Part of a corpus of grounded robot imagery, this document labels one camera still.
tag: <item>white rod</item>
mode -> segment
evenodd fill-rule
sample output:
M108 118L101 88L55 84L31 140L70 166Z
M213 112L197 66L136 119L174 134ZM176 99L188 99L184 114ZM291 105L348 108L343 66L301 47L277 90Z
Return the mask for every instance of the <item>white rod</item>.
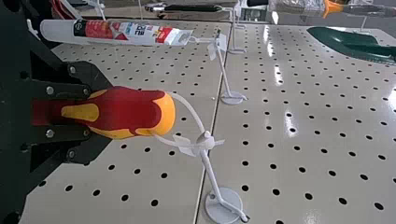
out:
M140 11L140 20L143 20L143 11L142 11L142 3L140 2L140 0L138 0L139 2L139 11Z
M361 24L361 33L363 32L364 25L366 24L367 17L364 17L363 23Z
M215 44L215 48L216 48L216 53L218 54L218 58L219 58L219 64L220 64L220 68L221 68L221 73L223 74L223 77L224 77L225 90L227 91L228 96L232 97L233 95L231 94L230 85L228 84L227 73L226 73L225 68L224 68L224 61L222 60L222 55L221 55L220 48L219 48L219 46L217 44Z
M213 172L212 165L210 163L209 157L207 156L207 151L206 150L201 150L200 155L202 158L202 163L204 164L206 168L206 172L209 175L209 180L210 183L212 184L212 189L215 191L216 198L218 202L223 205L224 207L230 209L232 212L236 213L238 216L240 216L244 221L248 221L247 216L245 215L244 212L242 212L241 209L233 206L232 204L228 203L221 197L221 193L219 190L219 185L218 182L216 181L215 173Z
M232 29L233 29L233 49L236 49L236 46L235 46L235 10L233 10L233 27L232 27Z

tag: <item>white plastic stand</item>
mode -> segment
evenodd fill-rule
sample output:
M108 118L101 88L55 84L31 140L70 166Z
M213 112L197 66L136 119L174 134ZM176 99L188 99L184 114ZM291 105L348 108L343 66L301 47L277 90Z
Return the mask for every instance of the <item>white plastic stand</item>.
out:
M101 16L102 19L105 21L106 16L105 16L105 5L100 3L99 0L82 0L83 2L86 2L88 5L95 7L96 13L98 16Z
M172 147L178 147L181 153L191 157L201 157L202 163L206 168L206 173L212 184L212 191L205 198L205 210L209 217L216 223L231 224L241 219L248 223L250 218L243 212L243 205L239 195L232 189L219 188L218 182L213 172L212 164L207 156L207 152L215 146L224 144L224 140L215 142L215 138L209 131L205 131L204 125L199 119L193 107L180 95L168 92L172 98L179 100L186 106L195 118L201 135L198 136L196 143L192 144L190 139L173 135L175 142L160 137L156 133L153 135L161 142Z
M216 57L219 59L219 66L221 68L221 73L224 78L224 86L225 86L225 92L221 95L221 101L227 105L239 105L244 100L247 100L248 98L245 95L243 95L237 91L230 90L230 85L228 83L228 78L227 78L227 72L225 70L224 61L223 61L222 54L221 54L222 50L223 51L227 50L226 36L222 35L220 33L220 30L218 30L218 35L215 38L192 37L191 42L193 42L193 43L210 43L207 46L207 49L209 51L210 60L213 61L216 59Z
M238 18L236 20L236 29L240 29L240 30L245 30L247 28L246 25L239 23L239 20L241 19L241 16L242 16L242 3L243 2L244 2L244 0L240 0L233 8L233 10L235 11L236 17Z
M231 53L231 54L244 54L244 53L246 53L247 51L245 49L237 48L236 44L235 44L235 29L237 29L236 25L235 25L236 24L236 22L235 22L235 8L234 7L224 7L223 11L229 11L230 12L230 17L232 19L232 28L231 28L232 30L231 30L231 32L232 32L232 36L233 36L233 45L228 50L228 52Z
M363 22L361 23L361 29L359 31L354 30L353 32L361 35L369 35L370 34L369 30L363 30L364 26L366 25L366 22L367 22L367 17L364 17Z

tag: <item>screwdriver handle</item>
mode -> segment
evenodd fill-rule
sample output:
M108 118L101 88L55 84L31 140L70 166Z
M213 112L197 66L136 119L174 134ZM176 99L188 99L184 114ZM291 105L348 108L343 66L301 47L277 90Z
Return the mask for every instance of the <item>screwdriver handle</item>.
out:
M113 87L93 93L86 101L63 106L61 114L95 133L123 139L168 133L175 122L175 111L172 97L164 91Z

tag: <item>stand base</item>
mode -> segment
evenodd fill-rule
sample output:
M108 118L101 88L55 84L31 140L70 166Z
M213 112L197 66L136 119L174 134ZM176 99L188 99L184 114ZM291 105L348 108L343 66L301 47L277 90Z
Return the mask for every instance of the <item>stand base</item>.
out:
M243 209L242 200L232 189L219 188L221 197L233 206ZM205 210L209 217L216 223L231 224L240 219L236 214L222 206L216 199L215 192L212 190L206 195Z
M241 104L244 100L247 99L246 96L242 95L241 93L237 91L231 91L231 95L228 95L227 91L225 91L221 95L221 101L226 104L226 105L239 105Z
M228 52L231 54L244 54L247 51L245 49L229 49Z
M235 28L236 29L238 29L238 30L245 30L247 27L246 27L246 25L243 25L243 24L236 24L235 25Z
M354 30L353 33L360 35L370 35L370 31L368 30Z

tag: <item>pegboard hole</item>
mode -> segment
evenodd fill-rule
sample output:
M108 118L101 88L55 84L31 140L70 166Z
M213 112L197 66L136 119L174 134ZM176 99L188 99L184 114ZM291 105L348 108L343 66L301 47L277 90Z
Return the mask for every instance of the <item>pegboard hole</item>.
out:
M243 190L243 191L248 191L248 185L242 186L242 190Z
M65 191L70 191L70 190L72 190L73 189L73 185L69 185L69 186L67 186L64 190Z
M41 182L38 184L38 186L39 186L39 187L43 187L43 186L46 185L46 184L47 184L47 181L43 180L43 181L41 181Z
M335 171L329 171L329 175L330 176L336 176L337 174L335 173Z
M381 203L374 203L376 209L382 211L384 210L384 206Z
M340 204L347 205L347 200L345 198L339 198L338 202L340 202Z
M122 195L122 197L121 197L121 200L122 200L123 202L128 201L128 199L129 199L129 195L128 195L128 194L124 194L124 195Z
M96 189L93 193L92 193L92 195L93 196L98 196L100 194L100 190L99 189Z
M312 194L310 194L310 193L306 193L306 194L305 194L305 198L306 198L307 200L312 200L312 199L314 199L314 196L312 196Z
M367 177L367 175L361 175L361 179L362 179L362 180L368 180L369 177Z
M274 194L275 196L279 196L280 190L279 190L279 189L273 189L273 194Z

